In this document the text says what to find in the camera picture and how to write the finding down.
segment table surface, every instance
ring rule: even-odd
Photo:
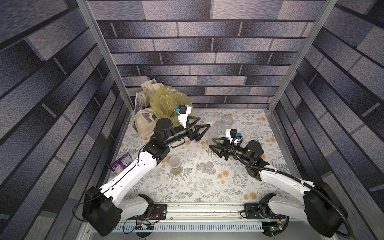
[[[262,109],[195,109],[195,116],[203,120],[214,116],[219,125],[227,114],[233,118],[232,128],[243,135],[242,147],[250,140],[262,145],[262,158],[278,170],[289,173],[280,148]],[[133,128],[133,118],[120,146],[118,157],[126,152],[137,157],[138,150],[148,142],[143,140]],[[283,198],[292,198],[272,184],[259,182],[248,175],[244,166],[230,157],[228,161],[217,157],[207,146],[207,142],[187,140],[177,148],[171,148],[168,156],[153,170],[148,172],[127,193],[126,199],[146,194],[155,202],[254,202],[267,193],[275,193]],[[169,158],[181,159],[182,173],[170,172]]]

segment glass jar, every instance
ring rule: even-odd
[[[224,116],[220,122],[220,133],[225,135],[227,129],[232,128],[233,119],[230,116]]]
[[[171,157],[169,159],[169,166],[171,173],[174,175],[179,175],[183,171],[180,164],[180,158],[178,157]]]
[[[217,121],[215,117],[206,117],[203,120],[204,124],[209,124],[211,127],[208,129],[208,131],[203,136],[203,141],[208,141],[208,145],[216,145],[213,139],[218,139],[218,127],[217,127]]]

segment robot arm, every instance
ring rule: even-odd
[[[245,165],[251,177],[271,183],[297,199],[282,199],[269,193],[259,201],[259,211],[254,212],[253,216],[260,214],[267,218],[277,214],[294,217],[309,223],[318,233],[326,237],[332,237],[334,233],[343,234],[337,229],[344,223],[348,234],[344,234],[343,237],[352,235],[352,229],[346,220],[347,211],[329,185],[324,182],[314,184],[298,179],[269,166],[269,163],[261,158],[264,151],[259,142],[250,141],[245,148],[239,146],[242,136],[236,129],[227,129],[226,137],[219,138],[218,142],[213,139],[217,145],[210,145],[209,148],[220,158],[224,156],[225,160],[230,155],[234,156]]]
[[[190,118],[196,120],[188,123]],[[124,200],[124,196],[166,157],[170,151],[169,144],[185,137],[191,141],[201,139],[210,125],[197,125],[193,131],[191,127],[199,120],[200,117],[186,116],[184,126],[172,127],[170,119],[159,119],[149,142],[142,147],[142,152],[139,151],[139,156],[127,168],[99,189],[91,187],[86,191],[83,217],[101,236],[109,234],[120,219],[139,215],[145,215],[145,218],[150,216],[153,212],[153,200],[142,194],[130,200]]]

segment beige cloth bag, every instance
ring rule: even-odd
[[[153,134],[157,120],[158,118],[152,108],[144,108],[136,113],[134,127],[136,127],[135,129],[142,139],[150,137]]]
[[[139,92],[138,96],[142,101],[142,108],[147,108],[149,106],[149,100],[154,92],[159,90],[161,86],[164,86],[162,83],[157,83],[156,79],[152,79],[142,83],[141,88],[143,91]]]
[[[140,86],[143,91],[136,93],[135,124],[133,125],[133,128],[142,139],[145,139],[153,134],[153,129],[158,120],[152,108],[148,108],[149,100],[151,99],[152,94],[164,85],[162,83],[157,83],[155,79],[152,79],[142,83]]]

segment gray brick wallpaper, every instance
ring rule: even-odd
[[[0,11],[0,239],[72,240],[72,208],[104,180],[127,105],[75,0]]]
[[[301,176],[333,188],[356,240],[384,239],[383,3],[339,0],[274,112]]]
[[[133,100],[140,84],[155,78],[193,97],[199,107],[265,108],[324,1],[90,0],[89,5]]]

